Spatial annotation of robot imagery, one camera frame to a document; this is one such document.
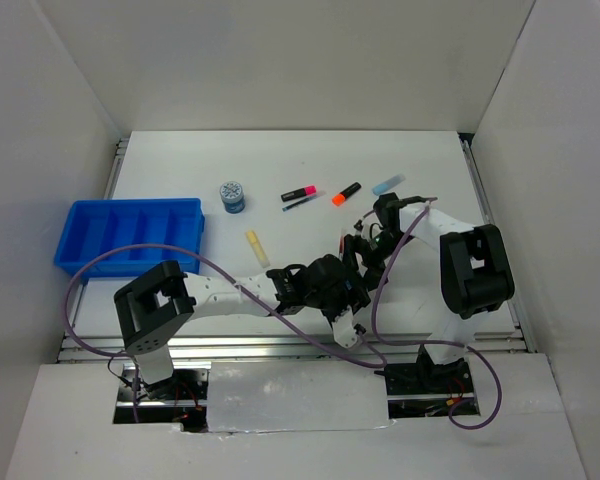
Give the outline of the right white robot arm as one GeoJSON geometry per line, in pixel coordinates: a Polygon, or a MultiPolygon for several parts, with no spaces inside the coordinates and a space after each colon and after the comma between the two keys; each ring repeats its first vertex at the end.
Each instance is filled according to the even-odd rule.
{"type": "Polygon", "coordinates": [[[428,392],[440,392],[467,367],[466,346],[479,326],[515,292],[500,230],[473,225],[435,208],[433,197],[381,195],[370,212],[340,240],[340,258],[364,269],[368,290],[388,281],[388,269],[408,242],[419,240],[439,255],[440,290],[446,313],[429,342],[418,349],[410,378],[428,392]]]}

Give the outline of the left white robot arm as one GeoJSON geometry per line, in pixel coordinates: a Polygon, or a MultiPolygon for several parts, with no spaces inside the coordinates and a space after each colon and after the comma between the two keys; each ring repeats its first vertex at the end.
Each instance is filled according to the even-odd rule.
{"type": "Polygon", "coordinates": [[[165,260],[114,295],[126,353],[148,396],[169,397],[179,382],[169,341],[189,321],[207,317],[295,315],[305,308],[328,321],[335,342],[359,343],[354,315],[370,296],[356,264],[327,254],[309,265],[291,264],[258,275],[227,279],[185,273],[165,260]]]}

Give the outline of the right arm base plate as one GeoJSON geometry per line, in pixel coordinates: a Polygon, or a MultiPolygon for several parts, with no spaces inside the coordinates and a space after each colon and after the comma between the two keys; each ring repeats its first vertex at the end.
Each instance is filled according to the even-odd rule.
{"type": "Polygon", "coordinates": [[[474,392],[469,365],[459,360],[449,365],[388,364],[375,374],[385,381],[389,396],[464,396],[474,392]]]}

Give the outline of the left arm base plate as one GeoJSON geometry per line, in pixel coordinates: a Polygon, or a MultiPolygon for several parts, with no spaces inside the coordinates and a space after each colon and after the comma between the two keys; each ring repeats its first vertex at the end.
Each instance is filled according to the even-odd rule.
{"type": "MultiPolygon", "coordinates": [[[[108,366],[107,370],[118,381],[118,407],[133,406],[133,380],[135,370],[131,365],[122,365],[115,370],[108,366]]],[[[139,386],[135,393],[136,406],[140,407],[192,407],[201,409],[207,403],[209,365],[182,364],[174,367],[173,376],[153,386],[139,378],[139,386]]]]}

